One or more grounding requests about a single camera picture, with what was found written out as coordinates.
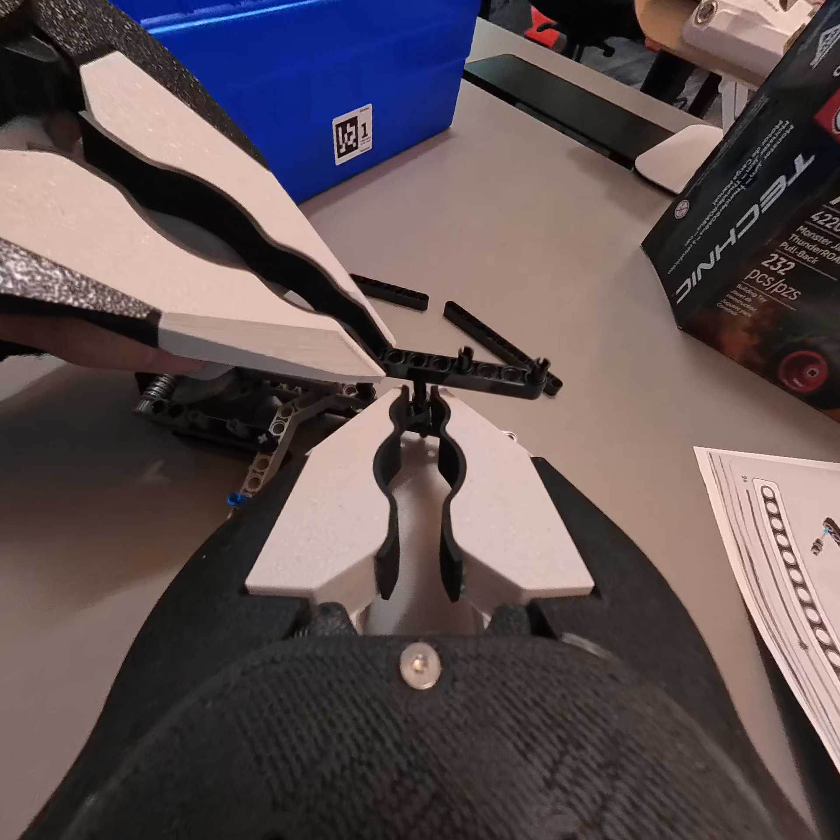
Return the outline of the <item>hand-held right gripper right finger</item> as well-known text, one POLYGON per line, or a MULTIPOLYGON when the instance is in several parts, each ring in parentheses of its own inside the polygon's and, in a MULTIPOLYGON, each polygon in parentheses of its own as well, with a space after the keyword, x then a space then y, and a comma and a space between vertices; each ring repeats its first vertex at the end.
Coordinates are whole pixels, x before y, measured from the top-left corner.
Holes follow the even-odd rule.
POLYGON ((476 632, 499 606, 589 595, 595 583, 527 449, 443 388, 425 489, 425 624, 476 632))

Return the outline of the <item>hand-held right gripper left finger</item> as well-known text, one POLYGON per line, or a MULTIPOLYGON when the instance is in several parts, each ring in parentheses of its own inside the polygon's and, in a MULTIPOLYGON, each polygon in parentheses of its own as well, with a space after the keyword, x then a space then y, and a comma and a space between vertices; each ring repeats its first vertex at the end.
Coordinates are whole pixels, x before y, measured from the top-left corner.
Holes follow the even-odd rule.
POLYGON ((339 604, 355 629, 400 565, 396 500, 410 414, 393 388, 311 449, 245 581, 251 595, 339 604))

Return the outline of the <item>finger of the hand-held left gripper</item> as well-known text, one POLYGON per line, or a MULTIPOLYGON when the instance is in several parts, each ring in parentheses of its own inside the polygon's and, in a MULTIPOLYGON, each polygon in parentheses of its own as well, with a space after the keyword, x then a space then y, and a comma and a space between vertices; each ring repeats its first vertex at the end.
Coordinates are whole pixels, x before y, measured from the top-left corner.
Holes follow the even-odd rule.
POLYGON ((89 162, 148 209, 219 237, 262 282, 296 292, 379 360, 393 337, 273 174, 118 51, 79 68, 99 145, 89 162))
POLYGON ((290 304, 247 269, 181 247, 71 159, 2 150, 1 182, 2 238, 151 305, 163 350, 326 382, 385 378, 332 318, 290 304))

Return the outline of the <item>black toy beam with pins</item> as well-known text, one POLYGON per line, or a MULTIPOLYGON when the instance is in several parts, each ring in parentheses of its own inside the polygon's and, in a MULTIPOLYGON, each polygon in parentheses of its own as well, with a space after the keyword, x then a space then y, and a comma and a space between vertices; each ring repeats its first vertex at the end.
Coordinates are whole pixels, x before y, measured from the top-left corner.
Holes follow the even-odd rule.
POLYGON ((544 362, 521 367, 477 360, 469 345, 460 348, 456 356, 389 348, 381 353, 378 361, 393 379, 444 386, 450 390, 531 401, 538 396, 554 397, 563 387, 561 379, 544 362))

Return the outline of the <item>small black connector pin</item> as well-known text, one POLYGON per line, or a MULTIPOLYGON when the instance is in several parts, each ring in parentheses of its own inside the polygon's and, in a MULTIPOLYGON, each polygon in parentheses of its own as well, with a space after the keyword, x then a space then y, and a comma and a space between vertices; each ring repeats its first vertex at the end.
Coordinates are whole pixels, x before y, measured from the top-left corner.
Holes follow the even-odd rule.
POLYGON ((438 437, 439 423, 434 414, 434 403, 429 387, 423 381, 413 381, 405 430, 420 438, 438 437))

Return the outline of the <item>toy brick motor assembly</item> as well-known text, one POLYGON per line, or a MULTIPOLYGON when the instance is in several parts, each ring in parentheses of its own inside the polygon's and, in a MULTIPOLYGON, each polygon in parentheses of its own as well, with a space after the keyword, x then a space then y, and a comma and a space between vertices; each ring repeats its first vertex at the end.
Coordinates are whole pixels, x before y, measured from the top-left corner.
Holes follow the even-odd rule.
POLYGON ((305 381, 234 367, 213 379, 137 374, 134 414, 200 445, 249 457, 228 515, 256 496, 284 463, 299 427, 320 416, 343 424, 372 404, 372 384, 305 381))

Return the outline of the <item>black flat desk panel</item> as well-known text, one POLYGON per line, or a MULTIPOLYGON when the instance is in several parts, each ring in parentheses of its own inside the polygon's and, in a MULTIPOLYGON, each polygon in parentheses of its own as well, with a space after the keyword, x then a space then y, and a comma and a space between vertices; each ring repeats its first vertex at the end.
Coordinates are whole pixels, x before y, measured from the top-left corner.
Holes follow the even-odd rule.
POLYGON ((463 78, 628 170, 637 157, 674 135, 511 54, 469 61, 463 78))

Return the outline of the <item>person's left hand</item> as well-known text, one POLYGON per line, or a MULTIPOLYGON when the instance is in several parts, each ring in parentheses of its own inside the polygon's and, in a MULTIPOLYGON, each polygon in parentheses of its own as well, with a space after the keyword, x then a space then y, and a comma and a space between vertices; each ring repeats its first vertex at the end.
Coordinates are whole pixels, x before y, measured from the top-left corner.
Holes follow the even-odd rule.
POLYGON ((51 355, 89 369, 186 375, 206 363, 152 348, 76 318, 3 314, 2 360, 12 355, 51 355))

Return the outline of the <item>blue plastic bin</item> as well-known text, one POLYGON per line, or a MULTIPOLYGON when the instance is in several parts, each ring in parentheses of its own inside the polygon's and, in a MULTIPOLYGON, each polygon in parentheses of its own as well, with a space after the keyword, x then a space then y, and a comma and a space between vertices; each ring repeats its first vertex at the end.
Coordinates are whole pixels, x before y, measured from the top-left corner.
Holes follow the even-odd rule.
POLYGON ((478 1, 115 1, 207 89, 295 203, 446 131, 478 1))

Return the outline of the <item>long black toy beam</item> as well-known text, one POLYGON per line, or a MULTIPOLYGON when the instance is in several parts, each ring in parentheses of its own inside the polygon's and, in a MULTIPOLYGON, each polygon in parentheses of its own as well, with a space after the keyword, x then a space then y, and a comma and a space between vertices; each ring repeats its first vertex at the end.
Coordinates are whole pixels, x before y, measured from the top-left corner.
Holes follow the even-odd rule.
POLYGON ((444 318, 477 342, 482 349, 487 350, 509 366, 527 369, 532 368, 537 363, 537 360, 454 301, 445 303, 444 318))

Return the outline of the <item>short black toy beam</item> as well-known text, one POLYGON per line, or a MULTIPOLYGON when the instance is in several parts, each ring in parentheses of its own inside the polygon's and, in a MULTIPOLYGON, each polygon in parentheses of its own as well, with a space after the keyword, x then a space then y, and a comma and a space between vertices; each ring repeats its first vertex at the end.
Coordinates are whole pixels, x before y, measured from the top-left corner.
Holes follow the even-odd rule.
POLYGON ((429 297, 421 291, 357 274, 350 274, 350 277, 366 298, 384 301, 400 308, 418 312, 426 312, 428 309, 429 297))

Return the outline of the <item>white instruction booklet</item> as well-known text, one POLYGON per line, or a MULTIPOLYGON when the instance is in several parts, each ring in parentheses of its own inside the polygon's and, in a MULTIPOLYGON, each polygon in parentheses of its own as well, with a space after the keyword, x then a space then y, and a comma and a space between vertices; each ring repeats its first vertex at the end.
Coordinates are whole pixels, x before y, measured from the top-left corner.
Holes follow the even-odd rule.
POLYGON ((742 600, 839 767, 839 465, 694 447, 742 600))

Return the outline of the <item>black toy set box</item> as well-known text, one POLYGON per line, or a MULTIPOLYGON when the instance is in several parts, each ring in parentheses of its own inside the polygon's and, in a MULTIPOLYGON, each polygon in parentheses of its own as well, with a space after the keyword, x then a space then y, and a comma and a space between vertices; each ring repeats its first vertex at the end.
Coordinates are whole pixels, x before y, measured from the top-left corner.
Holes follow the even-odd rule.
POLYGON ((839 2, 642 243, 683 332, 839 417, 839 2))

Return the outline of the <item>white monitor stand base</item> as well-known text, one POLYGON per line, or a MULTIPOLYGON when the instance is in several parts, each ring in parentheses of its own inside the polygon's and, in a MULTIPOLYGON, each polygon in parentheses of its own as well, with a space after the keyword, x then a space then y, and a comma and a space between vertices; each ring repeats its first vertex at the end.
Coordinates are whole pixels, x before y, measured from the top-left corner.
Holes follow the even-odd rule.
POLYGON ((722 138, 723 131, 714 125, 689 125, 640 154, 633 170, 646 182, 678 195, 722 138))

